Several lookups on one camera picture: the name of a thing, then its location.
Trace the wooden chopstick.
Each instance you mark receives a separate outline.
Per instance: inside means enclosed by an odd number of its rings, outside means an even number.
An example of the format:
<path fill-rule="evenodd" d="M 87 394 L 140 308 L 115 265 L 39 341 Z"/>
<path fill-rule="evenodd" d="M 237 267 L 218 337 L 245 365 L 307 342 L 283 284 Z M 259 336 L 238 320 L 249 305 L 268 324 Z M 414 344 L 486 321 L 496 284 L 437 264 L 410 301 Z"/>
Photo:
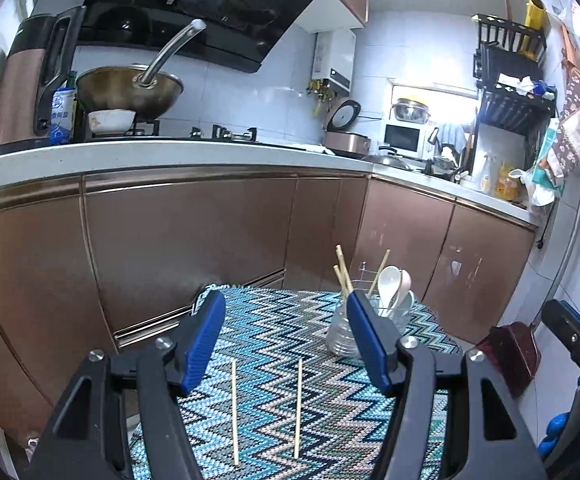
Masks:
<path fill-rule="evenodd" d="M 230 375 L 230 384 L 232 387 L 232 460 L 235 467 L 240 465 L 239 456 L 239 436 L 238 436 L 238 402 L 237 402 L 237 360 L 232 359 L 232 366 L 230 367 L 232 374 Z"/>
<path fill-rule="evenodd" d="M 336 255 L 338 259 L 339 274 L 341 284 L 345 287 L 345 293 L 348 295 L 353 291 L 352 281 L 348 275 L 348 266 L 346 265 L 344 253 L 340 245 L 336 246 Z"/>
<path fill-rule="evenodd" d="M 303 387 L 303 358 L 299 358 L 296 369 L 296 421 L 293 434 L 293 458 L 298 460 L 301 449 L 301 416 L 302 416 L 302 387 Z"/>
<path fill-rule="evenodd" d="M 379 276 L 380 276 L 381 272 L 383 271 L 384 267 L 386 266 L 386 263 L 388 262 L 388 259 L 390 257 L 390 253 L 391 253 L 391 249 L 390 248 L 386 249 L 386 252 L 384 253 L 384 255 L 382 257 L 382 260 L 379 264 L 379 267 L 378 267 L 378 270 L 374 276 L 374 279 L 372 280 L 371 285 L 368 289 L 368 296 L 369 297 L 371 297 L 374 294 L 374 291 L 378 285 Z"/>
<path fill-rule="evenodd" d="M 350 290 L 348 289 L 348 285 L 346 284 L 345 278 L 339 268 L 339 266 L 337 264 L 335 264 L 333 267 L 333 272 L 334 274 L 336 274 L 336 278 L 339 282 L 340 285 L 340 289 L 341 289 L 341 296 L 343 299 L 348 298 L 348 294 L 350 293 Z"/>

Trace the copper lower cabinets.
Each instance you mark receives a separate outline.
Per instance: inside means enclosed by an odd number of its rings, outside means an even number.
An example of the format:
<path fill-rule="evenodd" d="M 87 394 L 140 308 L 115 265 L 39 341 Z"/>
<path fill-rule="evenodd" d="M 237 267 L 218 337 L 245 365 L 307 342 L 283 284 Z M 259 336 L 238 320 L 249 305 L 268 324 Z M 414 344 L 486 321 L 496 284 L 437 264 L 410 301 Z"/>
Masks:
<path fill-rule="evenodd" d="M 69 177 L 0 188 L 0 426 L 39 434 L 89 350 L 131 344 L 208 283 L 281 273 L 333 289 L 334 254 L 382 259 L 451 334 L 502 315 L 535 230 L 465 197 L 379 177 L 215 169 Z"/>

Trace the yellow roll on rack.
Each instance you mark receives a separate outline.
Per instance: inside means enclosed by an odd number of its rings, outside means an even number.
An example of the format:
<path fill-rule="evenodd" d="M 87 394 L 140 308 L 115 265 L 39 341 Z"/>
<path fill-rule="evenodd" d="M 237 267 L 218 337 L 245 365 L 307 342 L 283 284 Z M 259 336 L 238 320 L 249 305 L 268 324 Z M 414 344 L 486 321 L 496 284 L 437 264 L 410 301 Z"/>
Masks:
<path fill-rule="evenodd" d="M 546 8 L 542 0 L 529 0 L 526 4 L 526 14 L 524 26 L 527 29 L 538 30 L 541 32 L 544 27 Z M 537 59 L 540 42 L 533 36 L 524 35 L 521 41 L 519 52 L 535 61 Z"/>

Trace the white microwave oven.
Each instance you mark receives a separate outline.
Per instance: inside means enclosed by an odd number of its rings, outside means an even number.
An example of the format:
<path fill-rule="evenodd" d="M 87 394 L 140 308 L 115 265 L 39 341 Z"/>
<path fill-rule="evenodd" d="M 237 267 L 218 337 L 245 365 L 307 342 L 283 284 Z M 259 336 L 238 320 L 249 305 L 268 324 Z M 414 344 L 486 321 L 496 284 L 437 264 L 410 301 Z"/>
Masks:
<path fill-rule="evenodd" d="M 412 158 L 421 158 L 424 154 L 424 125 L 414 122 L 386 122 L 383 141 L 397 154 Z"/>

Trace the white small bowl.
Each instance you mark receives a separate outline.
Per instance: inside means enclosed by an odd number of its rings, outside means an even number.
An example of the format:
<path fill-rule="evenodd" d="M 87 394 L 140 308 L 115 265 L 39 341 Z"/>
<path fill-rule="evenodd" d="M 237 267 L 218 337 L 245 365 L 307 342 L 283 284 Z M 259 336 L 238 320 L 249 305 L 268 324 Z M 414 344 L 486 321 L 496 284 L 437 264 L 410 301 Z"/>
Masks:
<path fill-rule="evenodd" d="M 123 134 L 130 130 L 135 120 L 133 110 L 95 110 L 87 114 L 89 130 L 95 136 Z"/>

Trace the white water heater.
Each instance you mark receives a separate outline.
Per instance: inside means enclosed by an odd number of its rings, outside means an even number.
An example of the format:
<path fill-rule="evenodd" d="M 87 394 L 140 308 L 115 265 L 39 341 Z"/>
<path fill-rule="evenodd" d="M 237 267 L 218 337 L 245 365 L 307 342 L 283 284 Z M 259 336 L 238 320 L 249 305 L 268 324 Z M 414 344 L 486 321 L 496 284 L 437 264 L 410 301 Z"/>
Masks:
<path fill-rule="evenodd" d="M 312 79 L 338 96 L 348 96 L 352 87 L 356 35 L 352 29 L 319 32 L 313 56 Z"/>

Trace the copper electric kettle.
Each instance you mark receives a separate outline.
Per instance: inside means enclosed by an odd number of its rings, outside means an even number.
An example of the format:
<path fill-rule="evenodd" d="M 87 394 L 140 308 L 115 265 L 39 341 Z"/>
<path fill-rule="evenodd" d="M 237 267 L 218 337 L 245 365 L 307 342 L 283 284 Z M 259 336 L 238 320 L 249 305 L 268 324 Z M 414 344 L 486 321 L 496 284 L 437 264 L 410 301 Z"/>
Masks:
<path fill-rule="evenodd" d="M 69 78 L 85 14 L 74 6 L 19 25 L 0 82 L 0 155 L 49 144 L 52 98 Z"/>

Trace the white ceramic spoon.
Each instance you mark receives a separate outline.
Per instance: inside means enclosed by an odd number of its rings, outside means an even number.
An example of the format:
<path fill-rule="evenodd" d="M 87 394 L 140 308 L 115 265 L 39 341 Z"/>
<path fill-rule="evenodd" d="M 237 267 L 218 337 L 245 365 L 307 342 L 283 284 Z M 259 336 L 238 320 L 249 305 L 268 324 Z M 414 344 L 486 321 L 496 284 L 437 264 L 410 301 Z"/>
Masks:
<path fill-rule="evenodd" d="M 391 315 L 391 302 L 401 287 L 402 274 L 397 266 L 386 266 L 378 274 L 378 313 L 384 318 Z"/>

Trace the black range hood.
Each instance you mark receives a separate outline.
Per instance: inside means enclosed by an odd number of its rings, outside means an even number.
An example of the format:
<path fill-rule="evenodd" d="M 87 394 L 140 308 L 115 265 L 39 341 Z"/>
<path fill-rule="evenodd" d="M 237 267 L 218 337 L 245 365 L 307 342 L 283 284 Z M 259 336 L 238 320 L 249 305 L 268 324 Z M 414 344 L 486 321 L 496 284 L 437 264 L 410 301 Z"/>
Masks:
<path fill-rule="evenodd" d="M 195 18 L 206 29 L 180 51 L 243 73 L 264 58 L 313 0 L 85 0 L 80 44 L 159 50 Z"/>

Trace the yellow oil bottle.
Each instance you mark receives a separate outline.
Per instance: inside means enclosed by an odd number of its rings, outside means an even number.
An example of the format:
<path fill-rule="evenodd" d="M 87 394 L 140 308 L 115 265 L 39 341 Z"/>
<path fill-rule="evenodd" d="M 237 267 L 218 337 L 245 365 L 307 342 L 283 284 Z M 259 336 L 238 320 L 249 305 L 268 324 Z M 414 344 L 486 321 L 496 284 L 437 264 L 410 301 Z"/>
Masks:
<path fill-rule="evenodd" d="M 511 166 L 502 162 L 497 170 L 494 183 L 494 196 L 499 200 L 506 200 L 506 202 L 514 202 L 519 194 L 519 180 L 509 177 L 511 170 Z"/>

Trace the pink ceramic spoon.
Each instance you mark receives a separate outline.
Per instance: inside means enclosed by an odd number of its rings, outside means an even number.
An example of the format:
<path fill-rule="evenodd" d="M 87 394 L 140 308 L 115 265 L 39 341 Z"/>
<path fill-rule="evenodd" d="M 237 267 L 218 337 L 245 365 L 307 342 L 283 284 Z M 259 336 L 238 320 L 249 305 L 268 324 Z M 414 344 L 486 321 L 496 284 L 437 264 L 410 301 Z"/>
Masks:
<path fill-rule="evenodd" d="M 394 301 L 394 306 L 399 307 L 400 304 L 404 301 L 405 297 L 407 296 L 408 292 L 410 291 L 410 286 L 412 286 L 412 278 L 410 274 L 405 270 L 401 270 L 401 284 L 398 288 L 397 295 Z"/>

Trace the clear utensil holder jar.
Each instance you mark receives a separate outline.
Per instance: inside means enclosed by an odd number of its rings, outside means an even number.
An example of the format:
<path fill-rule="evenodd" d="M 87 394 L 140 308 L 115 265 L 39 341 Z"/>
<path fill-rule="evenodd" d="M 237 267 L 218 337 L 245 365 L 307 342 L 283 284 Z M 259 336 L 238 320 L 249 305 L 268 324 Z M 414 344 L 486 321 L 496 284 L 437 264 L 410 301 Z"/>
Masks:
<path fill-rule="evenodd" d="M 348 324 L 348 318 L 345 315 L 345 300 L 346 299 L 340 299 L 334 307 L 330 325 L 327 330 L 326 347 L 335 356 L 342 356 L 342 358 L 358 358 L 360 352 L 358 352 L 354 335 L 350 329 L 350 324 Z M 379 296 L 368 296 L 368 300 L 371 307 L 373 307 L 378 313 Z M 410 309 L 409 315 L 404 318 L 396 318 L 396 307 L 391 307 L 391 315 L 388 319 L 393 322 L 402 334 L 406 334 L 406 327 L 412 318 L 413 308 L 414 307 Z"/>

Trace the light blue spoon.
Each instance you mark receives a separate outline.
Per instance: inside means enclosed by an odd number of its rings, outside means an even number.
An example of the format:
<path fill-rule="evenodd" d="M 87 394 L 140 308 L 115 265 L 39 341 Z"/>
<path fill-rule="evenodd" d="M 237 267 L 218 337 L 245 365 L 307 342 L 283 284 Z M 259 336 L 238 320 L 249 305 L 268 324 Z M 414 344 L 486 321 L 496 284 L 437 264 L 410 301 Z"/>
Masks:
<path fill-rule="evenodd" d="M 410 290 L 402 299 L 402 301 L 398 304 L 395 309 L 395 317 L 396 318 L 404 318 L 405 316 L 409 315 L 410 309 L 414 306 L 416 302 L 416 298 L 414 293 Z"/>

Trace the blue gloved hand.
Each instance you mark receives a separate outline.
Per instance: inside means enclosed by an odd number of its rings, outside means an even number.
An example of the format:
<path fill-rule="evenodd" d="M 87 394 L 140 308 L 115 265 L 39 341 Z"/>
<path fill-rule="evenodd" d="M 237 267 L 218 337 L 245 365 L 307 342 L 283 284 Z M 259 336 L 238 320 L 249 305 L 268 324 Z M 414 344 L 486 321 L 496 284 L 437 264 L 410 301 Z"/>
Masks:
<path fill-rule="evenodd" d="M 580 377 L 570 411 L 556 415 L 548 422 L 537 452 L 543 462 L 555 462 L 571 444 L 580 445 Z"/>

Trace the black wall dish rack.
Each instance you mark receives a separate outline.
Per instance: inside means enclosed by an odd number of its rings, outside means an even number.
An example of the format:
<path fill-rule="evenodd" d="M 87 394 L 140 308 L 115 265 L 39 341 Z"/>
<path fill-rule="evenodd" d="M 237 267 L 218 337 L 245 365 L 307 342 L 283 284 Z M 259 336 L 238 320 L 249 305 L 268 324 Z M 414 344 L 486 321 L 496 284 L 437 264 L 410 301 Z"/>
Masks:
<path fill-rule="evenodd" d="M 555 113 L 556 90 L 546 84 L 542 66 L 546 39 L 540 29 L 476 14 L 478 45 L 473 77 L 480 93 L 484 125 L 529 136 Z"/>

